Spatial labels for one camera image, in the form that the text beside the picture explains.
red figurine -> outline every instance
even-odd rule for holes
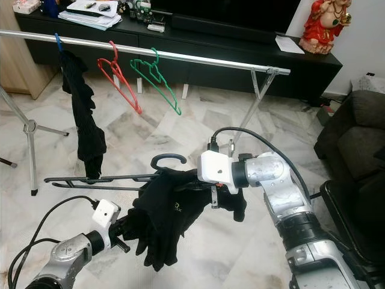
[[[351,22],[351,16],[347,13],[350,5],[351,0],[315,1],[300,40],[303,49],[314,54],[328,54],[334,46],[334,36],[339,36]]]

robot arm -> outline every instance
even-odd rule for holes
[[[238,162],[206,151],[198,161],[199,180],[238,188],[262,186],[271,218],[293,273],[290,288],[369,288],[355,278],[343,253],[321,228],[310,200],[293,182],[287,162],[275,152],[242,154]]]
[[[124,253],[129,252],[130,247],[118,238],[126,218],[117,220],[119,213],[118,205],[102,199],[92,216],[94,230],[58,243],[52,249],[48,263],[27,289],[71,289],[76,275],[92,256],[114,246]]]
[[[262,186],[293,273],[290,289],[369,288],[367,282],[356,279],[341,250],[322,230],[310,200],[293,182],[289,165],[277,153],[258,157],[243,154],[234,161],[227,155],[206,151],[199,158],[198,177],[204,182],[226,184],[231,193],[237,193],[238,188]],[[216,199],[215,190],[212,198]],[[114,246],[127,253],[130,248],[117,237],[123,233],[127,216],[117,220],[119,212],[116,204],[101,200],[93,216],[94,231],[57,244],[49,262],[27,288],[71,289],[78,272],[95,254]]]

clothes drying rack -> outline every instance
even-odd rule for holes
[[[30,40],[39,40],[44,42],[57,42],[56,37],[54,35],[28,33],[28,32],[22,32],[22,31],[0,30],[0,36],[17,37],[17,38],[30,39]],[[113,49],[109,43],[105,43],[105,42],[97,42],[92,40],[76,39],[76,38],[70,38],[70,37],[60,37],[60,40],[62,43],[68,44],[68,45],[89,46],[93,48],[100,48],[100,49],[106,49],[106,50]],[[126,52],[131,54],[139,54],[139,55],[146,55],[146,56],[153,56],[153,57],[156,56],[155,52],[151,49],[139,48],[134,46],[126,46],[126,45],[115,45],[115,46],[119,50],[119,52]],[[158,57],[171,59],[171,60],[193,62],[198,64],[207,64],[207,65],[213,65],[213,66],[249,70],[251,72],[251,80],[253,82],[256,98],[253,101],[252,105],[250,106],[249,110],[247,111],[247,114],[245,115],[243,121],[241,122],[241,125],[240,125],[241,128],[245,128],[247,126],[247,123],[249,122],[250,118],[256,111],[259,105],[259,102],[265,96],[274,78],[277,75],[290,74],[290,69],[284,69],[284,68],[272,67],[272,66],[262,66],[262,65],[248,64],[248,63],[240,63],[240,62],[227,61],[227,60],[219,60],[214,58],[198,57],[198,56],[186,55],[186,54],[177,54],[177,53],[171,53],[171,52],[165,52],[165,51],[158,51]],[[266,74],[266,78],[260,87],[258,86],[258,83],[257,83],[256,72],[263,72]],[[4,98],[8,106],[14,111],[16,116],[24,124],[23,131],[27,134],[28,146],[29,146],[31,193],[32,195],[36,195],[37,181],[36,181],[35,149],[34,149],[34,138],[33,138],[35,131],[37,129],[41,129],[44,131],[54,132],[65,136],[67,136],[68,133],[57,131],[55,129],[46,128],[45,126],[37,125],[34,120],[28,120],[23,114],[23,112],[21,112],[20,108],[17,107],[17,105],[12,101],[11,97],[9,97],[9,95],[6,94],[4,89],[2,89],[1,87],[0,87],[0,95]],[[241,132],[237,132],[234,139],[232,140],[232,143],[236,143],[240,135],[241,135]]]

black chair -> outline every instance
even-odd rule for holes
[[[341,242],[375,284],[385,281],[385,173],[362,187],[327,181],[317,195],[322,196]]]

hanging black garment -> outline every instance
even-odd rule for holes
[[[59,62],[63,71],[63,90],[72,94],[72,110],[78,130],[78,158],[85,164],[86,176],[98,179],[102,173],[106,142],[104,132],[92,118],[91,109],[95,108],[95,103],[91,97],[94,92],[82,77],[87,67],[69,51],[60,52]]]

